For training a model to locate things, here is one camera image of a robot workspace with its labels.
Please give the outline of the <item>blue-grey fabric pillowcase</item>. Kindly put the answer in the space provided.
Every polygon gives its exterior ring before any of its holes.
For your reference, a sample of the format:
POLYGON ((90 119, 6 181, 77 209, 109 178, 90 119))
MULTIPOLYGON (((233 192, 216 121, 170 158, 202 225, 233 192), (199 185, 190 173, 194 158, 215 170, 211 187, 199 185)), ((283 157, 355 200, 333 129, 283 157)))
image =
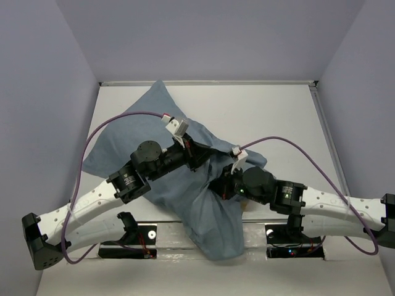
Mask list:
MULTIPOLYGON (((128 108, 131 116, 109 123, 85 158, 82 170, 107 178, 119 170, 130 154, 144 141, 153 140, 161 147, 173 141, 158 118, 137 115, 137 111, 167 113, 184 118, 162 81, 151 88, 128 108)), ((204 125, 189 121, 187 133, 192 139, 219 150, 196 172, 182 166, 151 183, 144 196, 150 203, 174 212, 182 221, 189 238, 210 260, 226 260, 244 252, 242 197, 222 200, 209 190, 209 183, 221 175, 223 167, 233 164, 227 155, 234 144, 217 138, 204 125)))

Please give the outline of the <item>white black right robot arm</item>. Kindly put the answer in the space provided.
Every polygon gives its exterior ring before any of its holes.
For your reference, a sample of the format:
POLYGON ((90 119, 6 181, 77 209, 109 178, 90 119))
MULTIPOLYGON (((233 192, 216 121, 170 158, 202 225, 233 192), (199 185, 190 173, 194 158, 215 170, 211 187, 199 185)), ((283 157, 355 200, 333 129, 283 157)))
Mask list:
POLYGON ((292 242, 303 237, 374 237, 382 247, 394 248, 394 195, 380 199, 346 197, 291 181, 277 180, 257 167, 233 170, 226 166, 209 189, 223 200, 236 195, 288 217, 282 233, 292 242))

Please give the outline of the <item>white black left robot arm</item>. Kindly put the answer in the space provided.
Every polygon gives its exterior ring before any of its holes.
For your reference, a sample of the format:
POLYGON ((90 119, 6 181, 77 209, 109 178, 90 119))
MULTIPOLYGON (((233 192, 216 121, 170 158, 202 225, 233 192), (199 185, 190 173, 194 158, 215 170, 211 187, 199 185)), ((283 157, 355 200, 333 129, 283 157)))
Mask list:
POLYGON ((139 239, 139 227, 131 213, 121 212, 115 219, 102 223, 92 220, 150 191, 150 181, 182 166, 196 171, 218 152, 188 135, 166 149, 155 141, 144 141, 121 169, 77 201, 42 215, 25 215, 23 235, 34 268, 41 271, 54 266, 64 258, 66 250, 102 241, 129 244, 139 239))

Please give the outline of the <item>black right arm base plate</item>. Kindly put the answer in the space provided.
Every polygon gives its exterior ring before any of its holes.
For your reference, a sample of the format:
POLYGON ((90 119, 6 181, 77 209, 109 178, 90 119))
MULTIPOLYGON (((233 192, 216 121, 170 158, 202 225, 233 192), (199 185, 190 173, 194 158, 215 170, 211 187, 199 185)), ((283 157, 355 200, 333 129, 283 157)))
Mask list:
POLYGON ((285 223, 265 224, 268 259, 325 258, 325 238, 304 234, 303 221, 303 215, 290 215, 285 223))

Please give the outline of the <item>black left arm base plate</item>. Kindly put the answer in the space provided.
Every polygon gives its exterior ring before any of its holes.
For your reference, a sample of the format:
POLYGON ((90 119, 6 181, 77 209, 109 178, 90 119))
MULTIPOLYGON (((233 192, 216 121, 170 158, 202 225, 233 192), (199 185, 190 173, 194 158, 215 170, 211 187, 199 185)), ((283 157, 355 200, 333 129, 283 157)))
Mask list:
POLYGON ((100 243, 98 257, 102 259, 155 259, 157 257, 157 224, 138 223, 129 212, 120 212, 123 236, 100 243))

